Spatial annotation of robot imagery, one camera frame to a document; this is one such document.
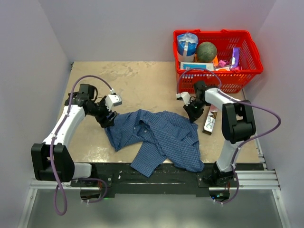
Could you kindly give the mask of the blue plaid shirt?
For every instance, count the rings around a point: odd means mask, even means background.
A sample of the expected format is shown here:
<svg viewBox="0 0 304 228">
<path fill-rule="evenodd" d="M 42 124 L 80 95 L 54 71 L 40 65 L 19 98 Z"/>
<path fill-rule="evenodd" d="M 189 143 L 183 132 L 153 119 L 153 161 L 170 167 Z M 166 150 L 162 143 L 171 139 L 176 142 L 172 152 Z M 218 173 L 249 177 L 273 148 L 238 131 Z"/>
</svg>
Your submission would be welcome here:
<svg viewBox="0 0 304 228">
<path fill-rule="evenodd" d="M 204 169 L 198 126 L 179 114 L 146 110 L 119 114 L 105 133 L 115 151 L 142 143 L 131 167 L 146 177 L 150 177 L 166 159 L 187 171 Z"/>
</svg>

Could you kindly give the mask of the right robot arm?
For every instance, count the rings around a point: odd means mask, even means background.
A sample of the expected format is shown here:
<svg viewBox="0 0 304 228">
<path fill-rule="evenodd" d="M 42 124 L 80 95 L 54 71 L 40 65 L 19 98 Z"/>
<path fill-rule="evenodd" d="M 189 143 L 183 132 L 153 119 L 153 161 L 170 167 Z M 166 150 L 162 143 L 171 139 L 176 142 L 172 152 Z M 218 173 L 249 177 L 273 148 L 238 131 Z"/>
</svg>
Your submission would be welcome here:
<svg viewBox="0 0 304 228">
<path fill-rule="evenodd" d="M 220 157 L 214 163 L 211 175 L 206 178 L 210 184 L 223 186 L 234 178 L 236 160 L 242 144 L 256 133 L 255 119 L 251 103 L 235 99 L 219 88 L 207 86 L 204 81 L 194 84 L 195 97 L 188 92 L 176 95 L 184 102 L 184 110 L 190 122 L 195 122 L 203 114 L 205 106 L 214 106 L 222 112 L 221 131 L 224 145 Z"/>
</svg>

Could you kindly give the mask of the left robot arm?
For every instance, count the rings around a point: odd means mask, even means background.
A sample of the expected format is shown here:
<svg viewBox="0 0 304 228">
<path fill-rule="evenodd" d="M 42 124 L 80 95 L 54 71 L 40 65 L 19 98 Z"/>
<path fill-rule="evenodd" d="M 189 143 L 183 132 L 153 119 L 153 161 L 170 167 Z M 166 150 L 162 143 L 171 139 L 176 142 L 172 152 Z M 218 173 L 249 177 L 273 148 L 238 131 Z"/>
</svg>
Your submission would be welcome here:
<svg viewBox="0 0 304 228">
<path fill-rule="evenodd" d="M 31 148 L 37 180 L 69 182 L 81 178 L 87 186 L 97 184 L 98 174 L 92 171 L 92 165 L 74 162 L 68 147 L 76 129 L 87 115 L 93 116 L 102 128 L 114 125 L 117 112 L 112 111 L 112 108 L 121 105 L 122 99 L 113 89 L 110 91 L 110 94 L 98 101 L 97 88 L 81 84 L 77 92 L 68 95 L 63 113 L 52 132 L 42 143 L 35 143 Z"/>
</svg>

